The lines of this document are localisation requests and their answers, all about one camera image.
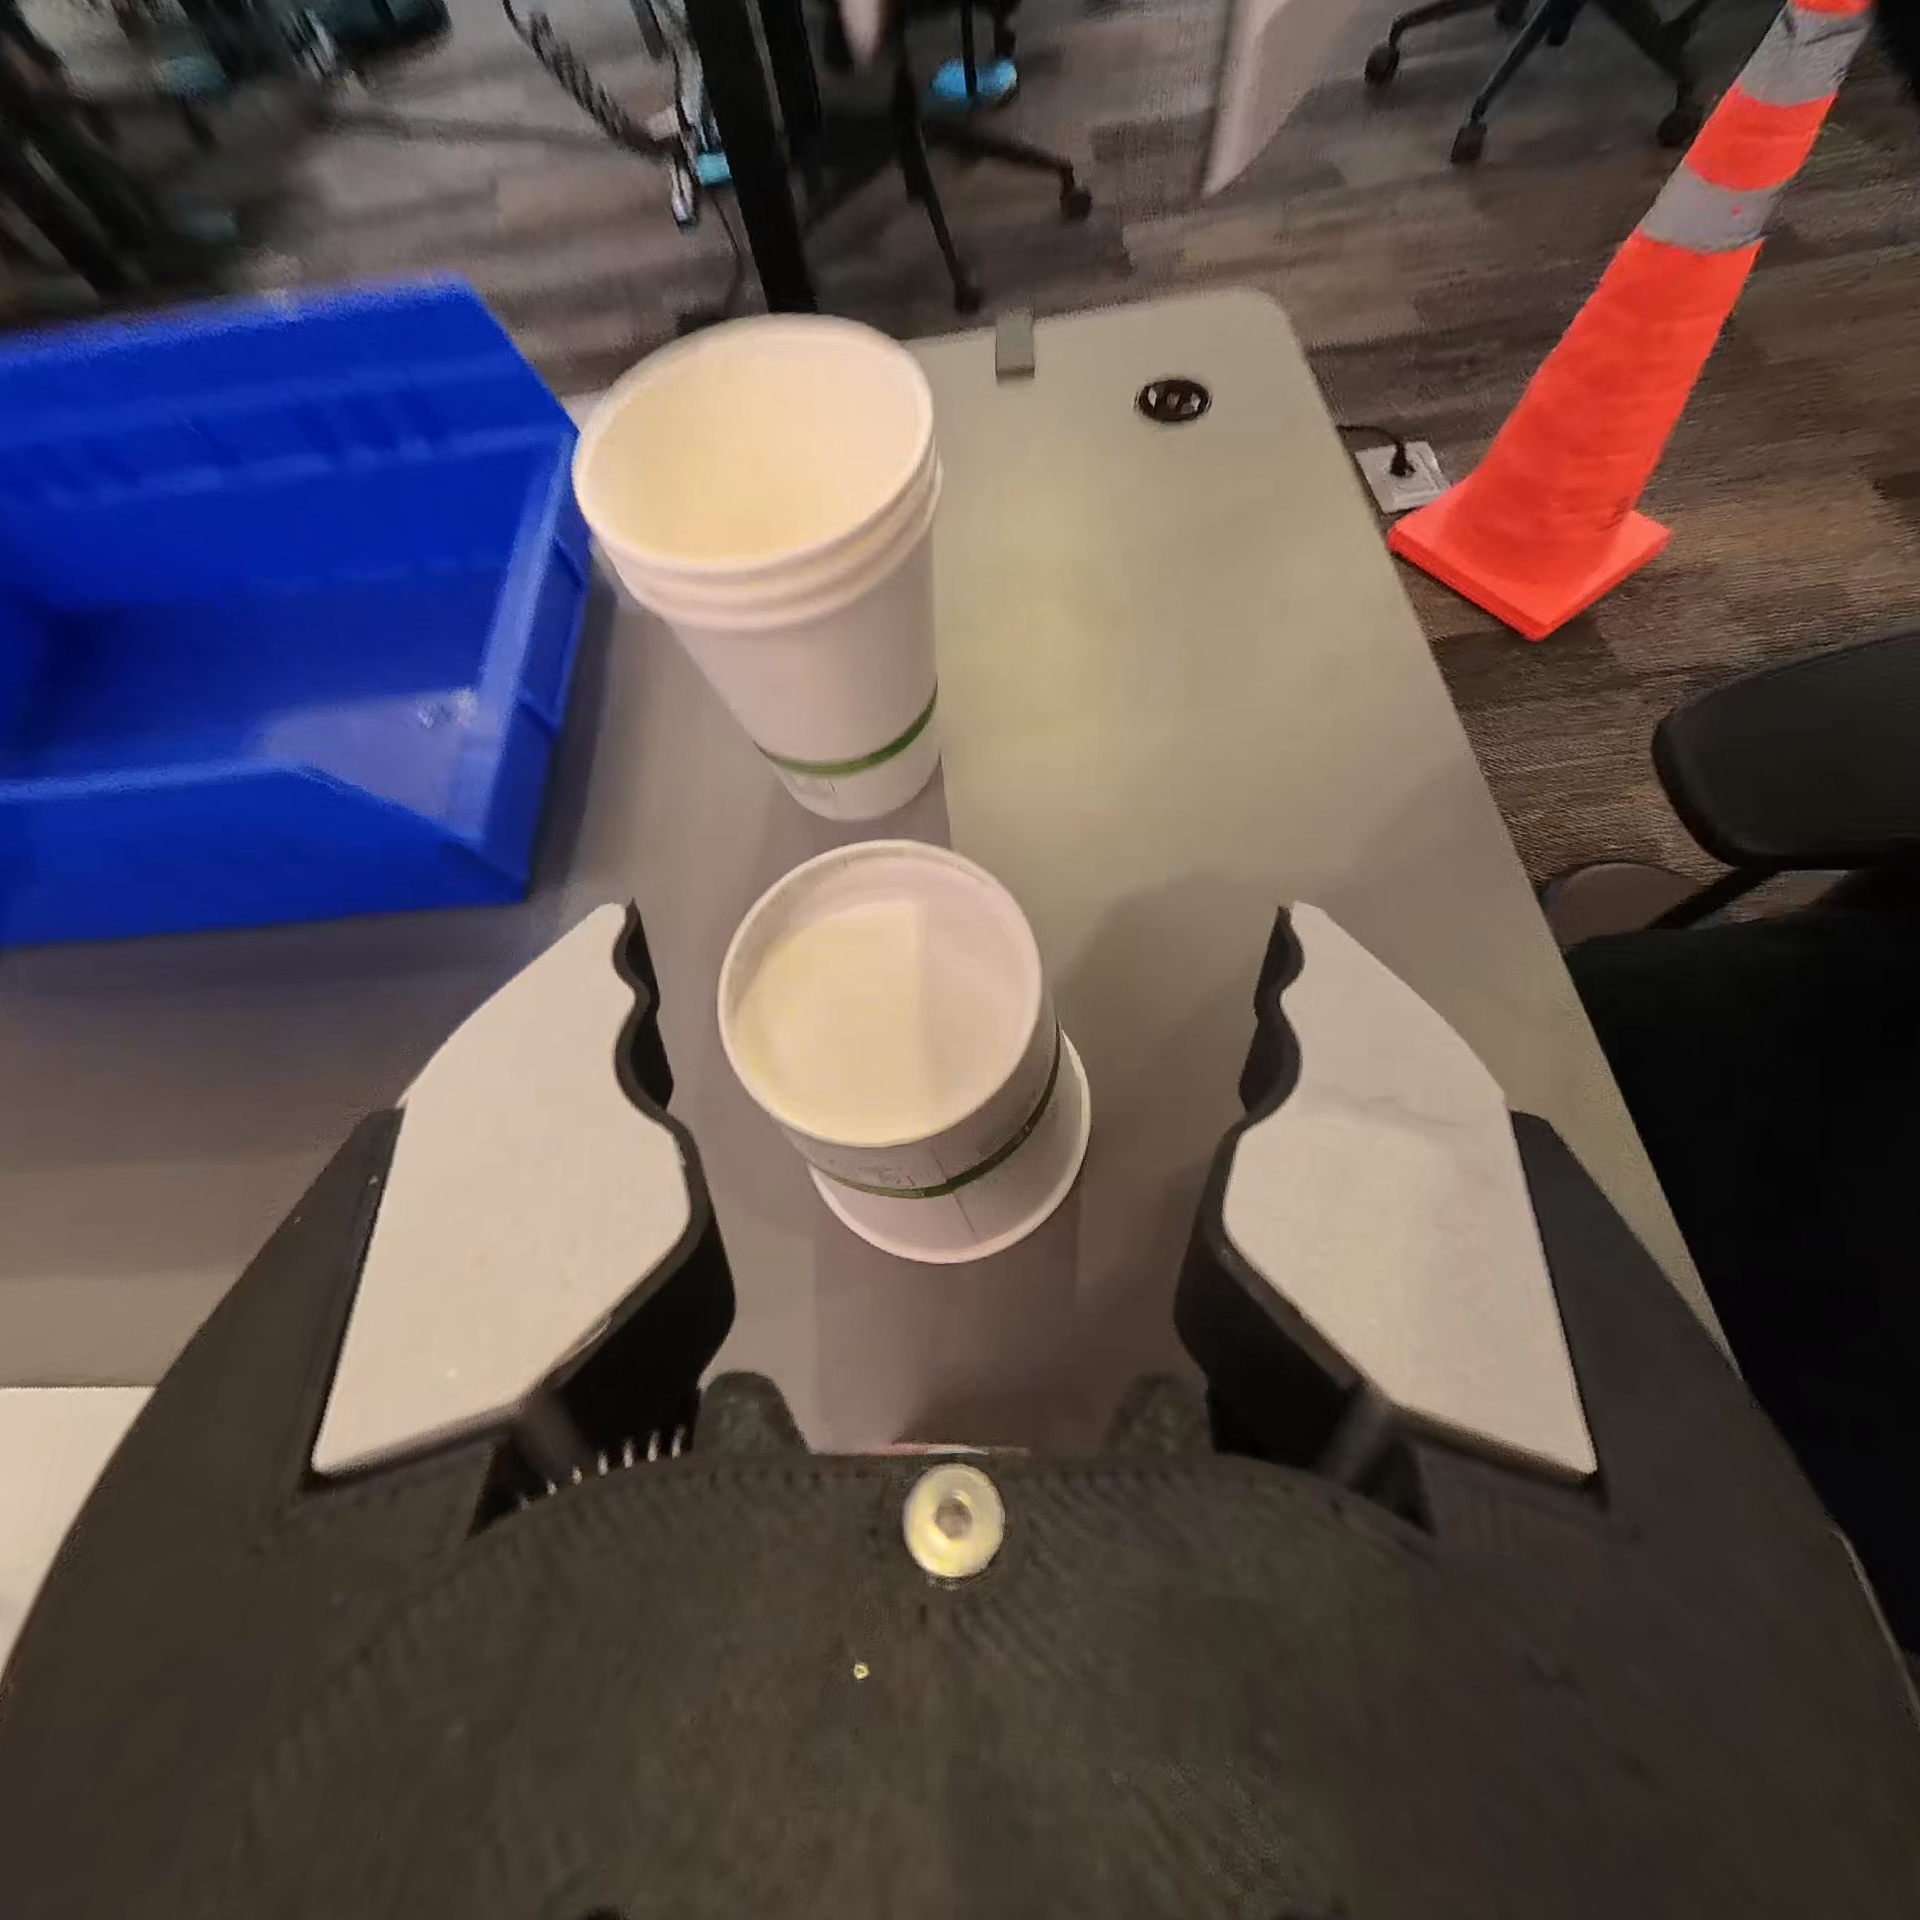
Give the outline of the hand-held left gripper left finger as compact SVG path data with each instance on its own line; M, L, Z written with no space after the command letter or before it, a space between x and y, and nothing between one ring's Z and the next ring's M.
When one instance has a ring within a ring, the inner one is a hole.
M481 1436L536 1479L678 1448L735 1296L672 1094L634 902L454 1029L397 1104L314 1473Z

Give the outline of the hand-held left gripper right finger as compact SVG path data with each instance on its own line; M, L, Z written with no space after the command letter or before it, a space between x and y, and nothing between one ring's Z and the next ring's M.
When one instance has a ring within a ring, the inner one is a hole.
M1315 905L1275 916L1238 1104L1173 1305L1229 1448L1347 1485L1403 1439L1589 1481L1505 1096Z

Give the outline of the grey desk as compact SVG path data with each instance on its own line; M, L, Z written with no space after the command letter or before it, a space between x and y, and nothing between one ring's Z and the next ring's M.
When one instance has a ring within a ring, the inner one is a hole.
M1322 908L1552 1121L1704 1328L1370 501L1285 313L1214 292L915 344L944 776L877 831L1019 899L1091 1091L1067 1206L981 1263L826 1214L713 1015L735 924L854 830L792 801L681 647L597 587L535 888L506 908L3 955L3 1384L152 1384L351 1124L584 911L634 901L735 1278L720 1368L807 1439L1088 1447L1181 1371L1170 1299L1279 905ZM1154 424L1154 377L1211 389Z

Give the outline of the black desk leg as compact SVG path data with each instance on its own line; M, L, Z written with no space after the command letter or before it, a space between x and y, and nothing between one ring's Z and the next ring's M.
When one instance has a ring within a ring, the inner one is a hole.
M760 300L776 316L811 316L817 296L791 182L775 72L760 49L760 9L747 1L686 1L686 16Z

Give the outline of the black office chair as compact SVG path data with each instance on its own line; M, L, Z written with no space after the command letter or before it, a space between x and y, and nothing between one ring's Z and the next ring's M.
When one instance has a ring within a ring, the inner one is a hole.
M1738 1371L1894 1639L1917 1592L1917 633L1673 708L1714 886L1568 971Z

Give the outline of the blue plastic bin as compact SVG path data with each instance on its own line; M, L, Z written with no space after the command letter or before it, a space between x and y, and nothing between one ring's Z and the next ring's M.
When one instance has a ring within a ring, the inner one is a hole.
M573 446L459 279L7 335L3 947L523 899Z

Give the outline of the floor power outlet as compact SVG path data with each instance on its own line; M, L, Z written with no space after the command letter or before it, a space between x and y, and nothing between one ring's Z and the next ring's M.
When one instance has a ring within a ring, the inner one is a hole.
M1423 438L1379 422L1335 422L1335 431L1385 521L1429 508L1449 492Z

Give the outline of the orange traffic cone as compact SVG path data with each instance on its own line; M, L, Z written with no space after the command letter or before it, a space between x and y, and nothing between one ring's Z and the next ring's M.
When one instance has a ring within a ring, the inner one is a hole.
M1544 639L1664 550L1640 494L1867 16L1867 1L1782 5L1479 465L1386 529L1391 556Z

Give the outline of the white panel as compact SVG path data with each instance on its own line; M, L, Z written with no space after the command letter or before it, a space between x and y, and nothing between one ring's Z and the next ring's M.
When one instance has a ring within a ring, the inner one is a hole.
M1197 196L1211 200L1267 148L1327 75L1354 1L1229 1Z

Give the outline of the white rounded base plate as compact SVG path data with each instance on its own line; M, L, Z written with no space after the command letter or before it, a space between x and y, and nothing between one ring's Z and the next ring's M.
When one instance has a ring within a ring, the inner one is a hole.
M2 1388L2 1662L146 1384Z

